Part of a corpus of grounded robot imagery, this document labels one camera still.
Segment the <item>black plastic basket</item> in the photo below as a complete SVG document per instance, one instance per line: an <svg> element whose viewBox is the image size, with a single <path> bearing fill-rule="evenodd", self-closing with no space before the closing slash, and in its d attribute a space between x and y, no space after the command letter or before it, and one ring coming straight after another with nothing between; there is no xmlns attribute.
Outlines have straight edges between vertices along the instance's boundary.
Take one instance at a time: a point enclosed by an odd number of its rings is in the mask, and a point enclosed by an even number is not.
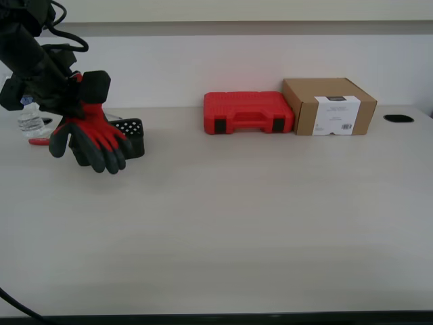
<svg viewBox="0 0 433 325"><path fill-rule="evenodd" d="M134 154L128 155L123 152L126 159L134 159L144 156L144 130L143 123L139 118L128 118L126 120L110 121L110 124L121 130L123 134L131 141L133 145ZM81 149L78 147L76 141L72 137L69 143L69 147L72 149L76 161L80 166L90 166L89 161L83 154Z"/></svg>

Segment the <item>black cord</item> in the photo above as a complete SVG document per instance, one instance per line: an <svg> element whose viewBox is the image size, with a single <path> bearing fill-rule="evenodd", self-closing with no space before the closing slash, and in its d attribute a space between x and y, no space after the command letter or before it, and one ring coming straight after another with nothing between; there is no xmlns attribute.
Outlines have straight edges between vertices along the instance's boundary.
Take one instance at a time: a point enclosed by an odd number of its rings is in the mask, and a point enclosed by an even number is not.
<svg viewBox="0 0 433 325"><path fill-rule="evenodd" d="M43 316L39 315L38 313L35 313L33 310L27 308L26 306L20 304L19 302L17 302L14 298L12 298L11 296L9 296L2 288L0 288L0 298L2 298L4 301L6 301L7 303L9 303L10 305L12 305L13 307L15 307L16 309L18 309L19 311L25 313L27 316L30 316L31 318L34 318L38 321L40 321L40 323L45 324L45 325L60 325L56 322L53 322L51 320L48 320L46 318L44 318Z"/></svg>
<svg viewBox="0 0 433 325"><path fill-rule="evenodd" d="M57 19L55 22L53 22L53 26L56 26L61 22L63 22L63 20L66 18L66 15L68 14L68 10L66 10L66 8L62 4L58 3L57 1L51 0L51 3L54 4L56 7L59 7L63 11L62 16L59 19Z"/></svg>
<svg viewBox="0 0 433 325"><path fill-rule="evenodd" d="M59 7L63 11L63 13L59 19L57 19L54 22L50 22L46 26L44 26L44 29L48 29L55 36L64 37L65 39L76 41L82 47L71 46L69 44L58 44L58 45L47 44L44 45L43 48L47 51L49 51L50 49L64 49L66 51L87 52L89 50L89 44L87 44L87 42L84 39L74 34L71 34L70 32L64 32L54 28L54 26L60 24L65 19L66 15L68 14L68 10L66 10L66 8L62 4L58 3L57 1L50 0L50 2L56 7Z"/></svg>
<svg viewBox="0 0 433 325"><path fill-rule="evenodd" d="M49 45L44 45L43 48L46 50L50 50L50 49L65 49L66 51L75 51L75 52L87 52L89 50L89 44L87 44L87 42L74 35L71 34L70 32L63 32L61 30L57 30L54 28L53 24L48 24L47 28L50 32L53 33L53 35L58 36L58 37L64 37L65 39L70 39L72 41L76 41L77 43L79 43L80 45L82 45L82 47L77 47L77 46L71 46L71 45L66 45L66 44L49 44Z"/></svg>

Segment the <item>red plastic case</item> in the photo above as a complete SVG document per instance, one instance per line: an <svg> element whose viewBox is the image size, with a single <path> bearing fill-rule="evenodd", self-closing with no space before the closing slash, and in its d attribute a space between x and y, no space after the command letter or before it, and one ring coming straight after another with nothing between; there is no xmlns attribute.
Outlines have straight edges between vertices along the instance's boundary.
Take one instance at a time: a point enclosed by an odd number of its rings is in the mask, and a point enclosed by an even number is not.
<svg viewBox="0 0 433 325"><path fill-rule="evenodd" d="M231 134L235 129L258 128L266 133L287 133L294 114L278 91L207 93L204 96L204 130Z"/></svg>

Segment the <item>glove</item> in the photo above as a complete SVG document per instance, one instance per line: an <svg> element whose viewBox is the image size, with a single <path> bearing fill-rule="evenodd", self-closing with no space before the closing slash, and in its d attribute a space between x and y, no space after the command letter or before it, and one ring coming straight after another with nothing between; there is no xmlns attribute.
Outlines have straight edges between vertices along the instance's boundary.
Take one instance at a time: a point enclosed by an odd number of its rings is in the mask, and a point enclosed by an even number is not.
<svg viewBox="0 0 433 325"><path fill-rule="evenodd" d="M126 167L123 152L133 154L133 147L127 137L105 119L102 104L83 104L85 119L64 117L49 139L49 151L63 157L71 134L97 173L105 168L116 174Z"/></svg>

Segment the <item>plastic bottle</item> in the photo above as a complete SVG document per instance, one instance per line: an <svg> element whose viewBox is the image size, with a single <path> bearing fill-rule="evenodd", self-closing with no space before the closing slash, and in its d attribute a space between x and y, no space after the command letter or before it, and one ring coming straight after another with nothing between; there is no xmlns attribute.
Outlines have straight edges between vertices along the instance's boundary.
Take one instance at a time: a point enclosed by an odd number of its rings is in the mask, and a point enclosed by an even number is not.
<svg viewBox="0 0 433 325"><path fill-rule="evenodd" d="M39 116L39 107L36 103L26 105L18 117L18 125L27 139L41 137L47 132L42 118Z"/></svg>

